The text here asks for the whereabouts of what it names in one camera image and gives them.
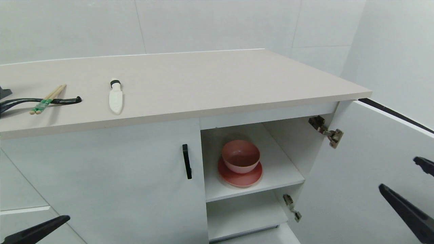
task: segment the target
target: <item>pink bowl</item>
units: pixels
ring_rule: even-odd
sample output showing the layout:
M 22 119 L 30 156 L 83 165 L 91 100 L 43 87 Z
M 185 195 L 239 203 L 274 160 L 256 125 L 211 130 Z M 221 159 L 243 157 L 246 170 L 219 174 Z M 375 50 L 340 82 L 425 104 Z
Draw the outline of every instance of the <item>pink bowl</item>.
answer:
M 238 174 L 252 171 L 259 162 L 259 149 L 251 142 L 235 140 L 226 143 L 221 151 L 226 167 Z

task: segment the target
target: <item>pink plate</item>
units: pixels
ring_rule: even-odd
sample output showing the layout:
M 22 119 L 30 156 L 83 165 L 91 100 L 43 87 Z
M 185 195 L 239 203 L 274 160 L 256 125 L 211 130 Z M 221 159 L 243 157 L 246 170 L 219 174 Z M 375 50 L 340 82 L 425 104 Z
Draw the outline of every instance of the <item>pink plate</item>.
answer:
M 261 162 L 250 172 L 246 174 L 238 174 L 226 167 L 222 157 L 218 161 L 218 172 L 221 177 L 229 184 L 237 187 L 246 187 L 255 184 L 262 176 Z

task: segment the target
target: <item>beige countertop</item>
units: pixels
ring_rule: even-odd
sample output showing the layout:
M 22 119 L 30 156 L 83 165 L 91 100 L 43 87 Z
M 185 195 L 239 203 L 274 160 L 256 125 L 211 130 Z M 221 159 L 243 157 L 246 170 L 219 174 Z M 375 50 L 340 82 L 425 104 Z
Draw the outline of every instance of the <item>beige countertop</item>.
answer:
M 109 108 L 110 81 L 121 81 L 124 108 Z M 264 49 L 64 59 L 0 66 L 1 101 L 43 98 L 57 86 L 59 98 L 79 104 L 36 103 L 4 112 L 2 139 L 177 120 L 369 97 L 369 89 Z

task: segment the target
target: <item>metal hinge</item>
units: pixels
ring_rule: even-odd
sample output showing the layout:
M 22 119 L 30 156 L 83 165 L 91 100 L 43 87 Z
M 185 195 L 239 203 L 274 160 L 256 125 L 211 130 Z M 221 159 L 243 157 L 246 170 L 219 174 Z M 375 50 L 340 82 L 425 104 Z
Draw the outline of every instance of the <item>metal hinge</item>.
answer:
M 288 195 L 288 194 L 284 194 L 284 195 L 283 195 L 283 200 L 285 201 L 285 204 L 286 204 L 286 206 L 288 207 L 289 211 L 291 211 L 292 213 L 294 213 L 295 220 L 297 221 L 297 223 L 300 222 L 300 219 L 301 219 L 301 213 L 298 212 L 298 211 L 296 211 L 296 210 L 294 209 L 294 201 L 293 201 L 293 199 L 291 198 L 291 196 Z
M 327 136 L 330 141 L 329 145 L 331 147 L 337 148 L 342 136 L 344 135 L 344 132 L 340 129 L 329 131 L 329 129 L 324 125 L 325 122 L 326 120 L 319 115 L 309 118 L 309 124 L 311 124 L 312 127 L 315 128 L 315 130 L 317 130 L 319 133 Z

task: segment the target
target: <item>knife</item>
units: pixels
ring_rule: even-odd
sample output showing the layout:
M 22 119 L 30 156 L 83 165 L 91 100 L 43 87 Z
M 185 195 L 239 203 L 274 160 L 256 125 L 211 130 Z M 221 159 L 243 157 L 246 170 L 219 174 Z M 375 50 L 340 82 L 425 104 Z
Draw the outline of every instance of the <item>knife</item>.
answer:
M 121 82 L 117 79 L 113 79 L 110 82 L 112 90 L 109 94 L 108 104 L 110 109 L 117 115 L 121 114 L 123 105 L 123 93 L 121 91 Z

